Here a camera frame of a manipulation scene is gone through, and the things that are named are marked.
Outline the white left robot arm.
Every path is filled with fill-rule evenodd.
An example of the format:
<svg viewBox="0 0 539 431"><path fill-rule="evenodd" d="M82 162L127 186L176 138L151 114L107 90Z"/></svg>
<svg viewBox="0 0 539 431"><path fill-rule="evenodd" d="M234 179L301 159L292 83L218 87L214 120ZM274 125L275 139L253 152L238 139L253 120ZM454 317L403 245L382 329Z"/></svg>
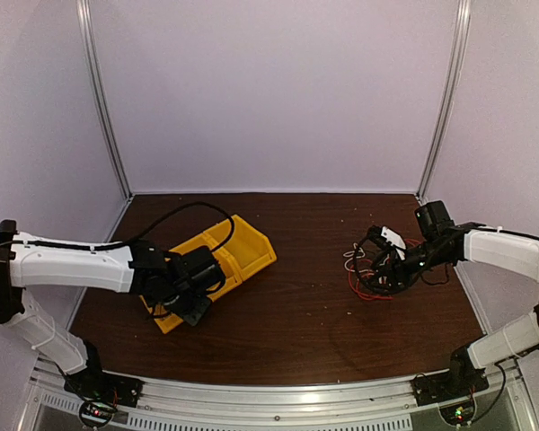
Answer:
<svg viewBox="0 0 539 431"><path fill-rule="evenodd" d="M58 242L0 223L0 325L9 326L47 356L77 390L105 397L111 380L96 348L62 329L28 292L30 286L77 286L138 295L151 310L196 325L225 286L225 274L207 246L180 254L143 239Z"/></svg>

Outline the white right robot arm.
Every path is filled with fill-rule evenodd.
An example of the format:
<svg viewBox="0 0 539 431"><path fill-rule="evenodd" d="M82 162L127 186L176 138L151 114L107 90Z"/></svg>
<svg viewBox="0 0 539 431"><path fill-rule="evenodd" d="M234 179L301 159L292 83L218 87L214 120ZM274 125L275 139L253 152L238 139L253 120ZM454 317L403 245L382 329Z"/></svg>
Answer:
<svg viewBox="0 0 539 431"><path fill-rule="evenodd" d="M422 383L458 397L487 386L485 370L539 349L539 236L476 222L459 224L445 204L428 202L415 211L422 235L409 246L387 226L373 230L381 255L375 281L390 293L403 291L433 268L459 264L470 301L487 332L450 356L446 372Z"/></svg>

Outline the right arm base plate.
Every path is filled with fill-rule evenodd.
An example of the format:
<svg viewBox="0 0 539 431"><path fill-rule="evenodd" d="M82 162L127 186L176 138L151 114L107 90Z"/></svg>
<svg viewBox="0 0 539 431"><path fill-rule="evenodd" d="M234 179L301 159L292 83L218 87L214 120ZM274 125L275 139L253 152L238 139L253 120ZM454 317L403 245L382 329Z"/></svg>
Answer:
<svg viewBox="0 0 539 431"><path fill-rule="evenodd" d="M485 391L489 387L487 378L479 374L466 381L457 381L449 372L417 374L411 380L413 395L420 407L466 397L473 391Z"/></svg>

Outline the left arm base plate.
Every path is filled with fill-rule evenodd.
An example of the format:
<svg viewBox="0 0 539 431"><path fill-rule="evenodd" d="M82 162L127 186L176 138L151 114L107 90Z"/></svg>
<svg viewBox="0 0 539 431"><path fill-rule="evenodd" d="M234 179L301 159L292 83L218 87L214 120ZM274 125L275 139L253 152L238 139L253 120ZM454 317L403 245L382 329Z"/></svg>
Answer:
<svg viewBox="0 0 539 431"><path fill-rule="evenodd" d="M94 367L87 367L75 374L66 374L62 370L60 373L66 391L81 400L101 401L112 407L135 408L144 385L137 378L107 373Z"/></svg>

